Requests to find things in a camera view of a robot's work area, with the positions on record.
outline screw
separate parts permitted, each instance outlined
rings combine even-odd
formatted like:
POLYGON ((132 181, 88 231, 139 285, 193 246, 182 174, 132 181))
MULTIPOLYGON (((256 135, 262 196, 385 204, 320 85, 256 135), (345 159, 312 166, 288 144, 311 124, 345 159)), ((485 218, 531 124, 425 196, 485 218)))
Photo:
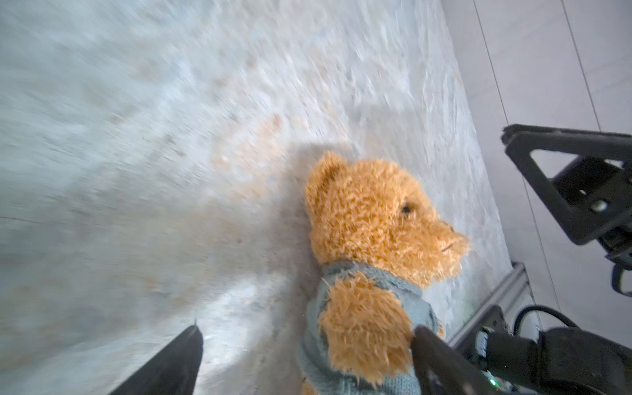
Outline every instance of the screw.
POLYGON ((596 200, 593 204, 590 205, 590 209, 594 212, 602 212, 608 208, 608 203, 605 200, 596 200))

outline teddy bear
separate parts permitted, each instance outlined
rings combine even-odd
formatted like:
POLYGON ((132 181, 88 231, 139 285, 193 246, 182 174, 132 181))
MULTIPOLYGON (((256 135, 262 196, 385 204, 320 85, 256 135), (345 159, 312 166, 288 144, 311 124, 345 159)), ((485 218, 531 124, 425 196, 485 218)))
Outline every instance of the teddy bear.
POLYGON ((325 153, 307 179, 305 205, 322 279, 296 352, 301 394, 420 394, 413 329, 442 332, 422 289, 458 274, 468 238, 386 160, 349 164, 325 153))

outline stuffed animal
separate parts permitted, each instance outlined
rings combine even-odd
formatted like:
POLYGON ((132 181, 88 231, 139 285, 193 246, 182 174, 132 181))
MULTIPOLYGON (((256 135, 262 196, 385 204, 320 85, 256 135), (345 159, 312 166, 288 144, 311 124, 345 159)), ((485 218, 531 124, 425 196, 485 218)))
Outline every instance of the stuffed animal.
POLYGON ((389 161, 348 164, 328 152, 309 175, 305 203, 322 280, 296 353, 301 393, 420 394, 413 329, 442 331, 421 290, 458 274, 468 239, 389 161))

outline black cable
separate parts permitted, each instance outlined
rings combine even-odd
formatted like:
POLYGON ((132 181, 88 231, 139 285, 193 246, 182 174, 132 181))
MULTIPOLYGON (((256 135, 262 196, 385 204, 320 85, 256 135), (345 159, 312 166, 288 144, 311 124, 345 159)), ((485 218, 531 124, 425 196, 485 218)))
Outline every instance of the black cable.
POLYGON ((532 312, 532 311, 539 311, 539 312, 545 312, 547 314, 551 314, 553 317, 562 321, 564 325, 574 327, 574 328, 579 328, 579 326, 575 324, 570 318, 558 312, 557 310, 553 310, 551 307, 547 307, 547 306, 533 305, 533 306, 527 306, 524 309, 520 310, 520 313, 518 313, 518 315, 516 316, 516 321, 514 322, 514 336, 520 335, 520 327, 522 326, 522 320, 525 318, 525 315, 527 315, 529 312, 532 312))

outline black bracket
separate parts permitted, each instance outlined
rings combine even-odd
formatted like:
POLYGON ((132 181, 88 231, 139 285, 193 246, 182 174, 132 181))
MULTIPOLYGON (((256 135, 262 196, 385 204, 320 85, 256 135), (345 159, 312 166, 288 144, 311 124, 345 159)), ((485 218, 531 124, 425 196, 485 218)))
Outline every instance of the black bracket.
POLYGON ((632 270, 632 135, 518 124, 503 132, 505 153, 568 238, 577 245, 597 239, 615 264, 612 288, 632 297, 621 289, 632 270), (537 149, 578 157, 548 178, 531 157, 537 149))

